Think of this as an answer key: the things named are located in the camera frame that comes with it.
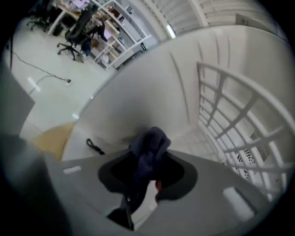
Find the navy blue fabric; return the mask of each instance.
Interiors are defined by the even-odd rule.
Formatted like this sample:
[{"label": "navy blue fabric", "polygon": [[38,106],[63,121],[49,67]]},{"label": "navy blue fabric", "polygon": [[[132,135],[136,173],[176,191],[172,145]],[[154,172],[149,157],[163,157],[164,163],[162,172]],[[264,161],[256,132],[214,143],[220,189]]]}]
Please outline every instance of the navy blue fabric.
[{"label": "navy blue fabric", "polygon": [[131,142],[131,151],[138,159],[133,188],[137,189],[142,182],[152,180],[158,175],[163,154],[170,144],[170,139],[158,127],[152,127]]}]

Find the desk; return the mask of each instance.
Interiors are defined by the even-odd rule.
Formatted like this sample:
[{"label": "desk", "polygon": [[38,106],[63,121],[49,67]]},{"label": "desk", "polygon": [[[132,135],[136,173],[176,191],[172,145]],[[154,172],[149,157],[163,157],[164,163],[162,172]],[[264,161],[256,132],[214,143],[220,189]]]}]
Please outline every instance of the desk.
[{"label": "desk", "polygon": [[54,31],[55,27],[57,26],[57,24],[61,21],[61,19],[64,17],[64,15],[67,13],[70,16],[72,16],[74,19],[78,20],[80,17],[80,13],[78,12],[73,12],[71,10],[69,10],[67,7],[65,7],[64,5],[58,3],[56,4],[56,6],[62,10],[62,12],[59,14],[59,16],[55,19],[54,23],[52,24],[52,26],[50,27],[48,34],[52,34],[52,32]]}]

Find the office chair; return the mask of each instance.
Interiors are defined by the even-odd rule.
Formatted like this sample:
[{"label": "office chair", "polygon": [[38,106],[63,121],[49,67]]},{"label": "office chair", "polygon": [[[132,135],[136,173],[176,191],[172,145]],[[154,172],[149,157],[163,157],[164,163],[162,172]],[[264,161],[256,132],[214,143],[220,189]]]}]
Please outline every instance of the office chair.
[{"label": "office chair", "polygon": [[73,60],[76,60],[74,52],[77,54],[80,54],[76,49],[73,48],[73,46],[76,46],[77,44],[83,44],[88,38],[90,38],[89,35],[87,35],[83,30],[87,22],[91,19],[92,15],[97,11],[97,6],[92,6],[89,9],[85,10],[81,16],[79,17],[75,28],[72,31],[68,31],[65,34],[65,39],[70,43],[70,45],[59,43],[57,47],[60,45],[64,46],[63,49],[60,49],[58,51],[58,55],[60,55],[61,51],[68,50],[73,55]]},{"label": "office chair", "polygon": [[41,0],[35,6],[35,17],[37,20],[32,20],[27,23],[27,26],[32,24],[31,30],[33,30],[34,26],[40,26],[43,28],[43,31],[46,32],[47,27],[49,26],[49,22],[47,21],[49,17],[49,12],[52,9],[52,3],[54,0]]}]

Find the tile floor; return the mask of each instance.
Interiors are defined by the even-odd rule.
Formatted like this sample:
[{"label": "tile floor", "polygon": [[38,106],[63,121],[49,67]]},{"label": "tile floor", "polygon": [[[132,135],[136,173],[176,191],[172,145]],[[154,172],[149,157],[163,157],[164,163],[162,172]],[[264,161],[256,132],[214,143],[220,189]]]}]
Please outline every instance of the tile floor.
[{"label": "tile floor", "polygon": [[[38,80],[47,74],[26,65],[13,55],[12,73],[15,78],[26,92],[35,88],[30,95],[35,105],[21,131],[21,137],[30,140],[57,125],[75,121],[100,85],[112,77],[116,70],[111,68],[105,71],[92,58],[80,63],[73,61],[69,53],[57,55],[57,44],[65,43],[66,40],[48,35],[38,28],[31,31],[26,26],[27,21],[23,20],[16,29],[13,51],[27,63],[72,80],[66,87],[66,82],[47,77],[36,86]],[[3,53],[3,57],[9,64],[8,50]]]}]

